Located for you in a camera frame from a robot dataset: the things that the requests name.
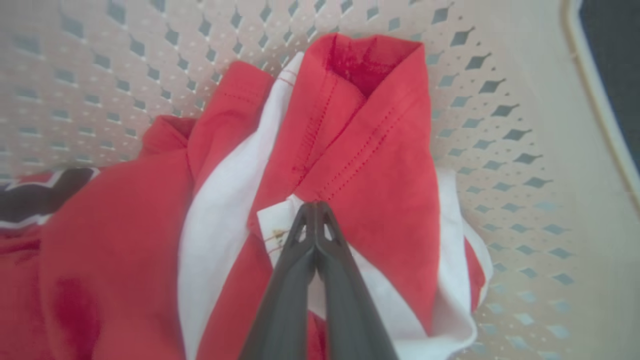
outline white plastic basket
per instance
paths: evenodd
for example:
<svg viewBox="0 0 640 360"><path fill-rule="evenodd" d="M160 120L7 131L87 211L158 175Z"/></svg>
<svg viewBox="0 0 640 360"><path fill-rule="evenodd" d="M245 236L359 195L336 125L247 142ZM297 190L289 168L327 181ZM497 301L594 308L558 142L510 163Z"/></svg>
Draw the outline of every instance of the white plastic basket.
<svg viewBox="0 0 640 360"><path fill-rule="evenodd" d="M276 74L330 31L425 42L433 155L496 270L458 358L640 358L640 181L580 0L1 6L0 179L134 158L154 116L199 116L235 60Z"/></svg>

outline dark background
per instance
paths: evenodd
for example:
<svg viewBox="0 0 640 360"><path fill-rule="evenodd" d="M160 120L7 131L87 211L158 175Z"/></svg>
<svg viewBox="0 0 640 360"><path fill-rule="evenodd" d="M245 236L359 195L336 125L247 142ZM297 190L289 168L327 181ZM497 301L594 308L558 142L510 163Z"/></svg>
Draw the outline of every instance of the dark background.
<svg viewBox="0 0 640 360"><path fill-rule="evenodd" d="M629 152L640 168L640 0L584 0L580 17Z"/></svg>

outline white fabric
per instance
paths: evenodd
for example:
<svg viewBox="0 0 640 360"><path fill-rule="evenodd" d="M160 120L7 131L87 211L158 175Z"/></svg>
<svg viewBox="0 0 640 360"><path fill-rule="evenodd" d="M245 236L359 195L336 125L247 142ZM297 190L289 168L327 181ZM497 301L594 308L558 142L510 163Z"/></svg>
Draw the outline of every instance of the white fabric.
<svg viewBox="0 0 640 360"><path fill-rule="evenodd" d="M409 305L384 274L353 247L349 247L396 352L402 360L446 360L475 340L477 329L471 316L471 290L465 254L466 236L473 237L475 244L472 248L482 264L486 283L492 275L491 259L482 239L462 219L454 172L438 169L437 174L440 199L440 262L438 291L433 308L434 336L427 336ZM281 243L286 240L288 230L302 204L302 200L291 195L287 200L258 212L260 229L263 239L266 239L272 265L275 265L282 252ZM281 240L280 243L270 244L274 242L274 232L280 235ZM311 311L325 318L323 284L314 284L312 281L308 303Z"/></svg>
<svg viewBox="0 0 640 360"><path fill-rule="evenodd" d="M249 231L246 222L302 63L298 53L274 82L254 134L209 175L193 199L180 239L178 311L187 360L200 339Z"/></svg>

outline pile of clothes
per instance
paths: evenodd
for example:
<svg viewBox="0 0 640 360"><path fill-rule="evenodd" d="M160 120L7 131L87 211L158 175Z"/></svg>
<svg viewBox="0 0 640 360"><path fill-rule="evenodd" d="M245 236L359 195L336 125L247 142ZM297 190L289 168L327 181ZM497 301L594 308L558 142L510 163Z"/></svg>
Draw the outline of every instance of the pile of clothes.
<svg viewBox="0 0 640 360"><path fill-rule="evenodd" d="M420 43L327 35L233 63L138 159L0 188L0 357L236 359L304 202L333 209L400 359L471 345L492 264L429 153ZM327 358L323 290L308 358Z"/></svg>

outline clothing tag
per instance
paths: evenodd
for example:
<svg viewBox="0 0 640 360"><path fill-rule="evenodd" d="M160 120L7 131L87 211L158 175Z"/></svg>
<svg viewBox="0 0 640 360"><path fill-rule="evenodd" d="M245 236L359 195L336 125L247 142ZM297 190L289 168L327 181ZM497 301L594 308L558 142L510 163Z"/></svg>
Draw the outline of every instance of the clothing tag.
<svg viewBox="0 0 640 360"><path fill-rule="evenodd" d="M291 195L283 202L258 211L260 231L271 260L271 266L276 266L293 221L296 219L300 206L304 203L299 197Z"/></svg>

